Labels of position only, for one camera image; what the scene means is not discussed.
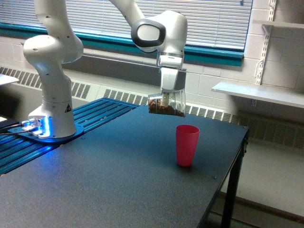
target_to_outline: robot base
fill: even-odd
[[[17,135],[22,138],[26,138],[28,140],[34,141],[36,143],[64,144],[64,143],[67,143],[84,134],[83,126],[81,126],[80,124],[77,124],[77,123],[75,124],[75,126],[76,126],[76,133],[69,137],[64,137],[64,138],[40,139],[40,138],[32,135],[31,133],[19,133]],[[16,132],[21,132],[21,131],[23,131],[23,129],[21,127],[17,127],[17,128],[9,130],[9,132],[11,132],[11,133],[16,133]]]

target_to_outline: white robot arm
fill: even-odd
[[[157,66],[161,73],[161,106],[167,107],[173,98],[181,97],[180,110],[185,109],[185,72],[181,72],[187,39],[187,19],[180,13],[165,11],[145,18],[135,0],[110,0],[131,26],[131,37],[143,52],[158,52]]]
[[[35,11],[48,35],[36,36],[24,43],[25,58],[38,71],[43,94],[42,106],[29,114],[29,118],[42,120],[39,130],[32,134],[41,139],[65,138],[73,135],[76,127],[71,80],[64,75],[61,65],[79,59],[83,44],[68,22],[65,0],[35,0]]]

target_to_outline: black table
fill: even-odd
[[[175,161],[175,128],[201,136],[191,169]],[[248,129],[211,119],[118,117],[0,179],[2,228],[203,226],[231,170],[229,227]]]

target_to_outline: window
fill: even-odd
[[[188,18],[188,46],[243,51],[253,0],[137,0],[145,16],[165,10]],[[108,0],[66,0],[74,31],[130,37],[130,27]],[[34,0],[0,0],[0,22],[42,27]]]

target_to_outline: blue metal rail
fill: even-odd
[[[89,132],[127,112],[138,105],[102,98],[75,108],[75,123],[83,125]],[[17,136],[0,136],[0,175],[28,163],[29,161],[57,148],[59,145],[45,145]]]

